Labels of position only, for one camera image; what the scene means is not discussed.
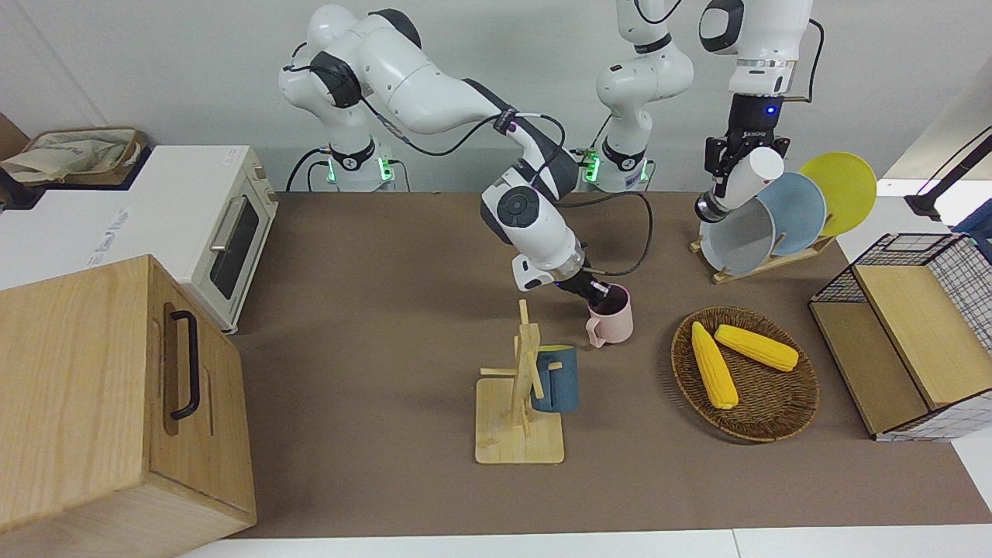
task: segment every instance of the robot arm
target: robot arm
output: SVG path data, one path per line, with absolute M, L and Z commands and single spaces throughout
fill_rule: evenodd
M 344 37 L 355 23 L 354 16 L 340 6 L 316 10 L 310 18 L 307 40 L 279 72 L 279 89 L 291 105 L 316 116 L 323 125 L 329 148 L 327 163 L 338 186 L 351 192 L 373 192 L 383 185 L 380 160 L 386 156 L 382 145 L 369 133 L 366 114 L 354 106 L 338 107 L 327 102 L 318 76 L 296 70 Z
M 775 126 L 793 80 L 812 0 L 710 0 L 699 39 L 711 53 L 736 55 L 727 132 L 706 140 L 713 188 L 696 201 L 699 218 L 718 222 L 782 176 L 789 138 Z
M 590 304 L 602 300 L 607 287 L 582 271 L 588 262 L 580 243 L 552 204 L 574 189 L 577 164 L 484 86 L 440 71 L 420 49 L 419 40 L 399 12 L 374 12 L 351 22 L 303 68 L 320 80 L 333 106 L 348 108 L 375 93 L 391 117 L 417 133 L 436 134 L 492 120 L 497 131 L 523 148 L 517 163 L 483 193 L 480 208 L 493 232 L 520 252 L 513 262 L 518 288 L 526 291 L 554 282 Z M 394 135 L 409 142 L 385 116 L 376 114 Z
M 639 0 L 647 18 L 668 11 L 664 0 Z M 616 0 L 617 30 L 634 46 L 637 57 L 604 69 L 596 94 L 610 109 L 606 135 L 595 146 L 595 184 L 606 192 L 636 185 L 653 122 L 645 105 L 682 93 L 692 85 L 692 61 L 672 41 L 668 25 L 645 21 L 633 0 Z

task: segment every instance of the label sticker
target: label sticker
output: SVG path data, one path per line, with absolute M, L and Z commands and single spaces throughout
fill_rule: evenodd
M 227 157 L 224 157 L 224 165 L 233 165 L 234 160 L 238 158 L 239 153 L 241 153 L 241 150 L 236 147 L 229 149 L 227 151 Z
M 132 212 L 134 212 L 134 208 L 131 207 L 121 208 L 117 211 L 117 216 L 107 225 L 106 230 L 103 231 L 103 235 L 100 237 L 99 243 L 96 244 L 89 259 L 86 260 L 86 269 L 103 264 L 103 261 L 106 259 L 106 253 L 114 245 L 114 242 L 120 235 L 121 229 L 124 227 L 124 223 L 127 222 Z

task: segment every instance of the brown table mat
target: brown table mat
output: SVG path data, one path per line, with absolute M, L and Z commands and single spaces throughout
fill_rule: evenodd
M 481 222 L 478 195 L 283 196 L 233 337 L 258 494 L 258 525 L 238 536 L 992 521 L 950 444 L 869 439 L 806 308 L 845 265 L 836 246 L 713 285 L 687 249 L 694 195 L 650 196 L 651 255 L 618 280 L 632 293 L 631 340 L 591 349 L 581 299 L 554 286 L 526 295 L 544 342 L 579 347 L 558 466 L 473 461 L 478 368 L 512 361 L 522 295 L 516 252 Z M 640 254 L 638 200 L 562 212 L 596 266 Z M 717 305 L 767 316 L 808 353 L 820 406 L 796 438 L 734 442 L 682 400 L 672 336 Z

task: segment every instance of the woven basket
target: woven basket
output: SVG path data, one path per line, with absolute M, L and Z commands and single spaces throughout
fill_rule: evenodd
M 740 403 L 732 409 L 715 409 L 706 396 L 692 353 L 692 322 L 711 334 L 720 324 L 736 326 L 784 343 L 800 354 L 791 372 L 781 372 L 720 344 L 730 368 Z M 796 436 L 816 414 L 819 385 L 809 358 L 782 328 L 742 308 L 713 307 L 689 315 L 672 340 L 672 368 L 682 394 L 706 421 L 723 432 L 752 442 L 775 442 Z

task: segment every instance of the corn cob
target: corn cob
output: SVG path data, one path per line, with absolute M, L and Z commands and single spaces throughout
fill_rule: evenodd
M 720 354 L 720 348 L 709 332 L 699 322 L 692 322 L 692 353 L 702 375 L 709 402 L 717 409 L 737 406 L 737 388 L 730 377 L 730 370 Z
M 726 324 L 716 329 L 715 337 L 721 345 L 782 372 L 794 369 L 800 359 L 800 354 L 788 345 Z

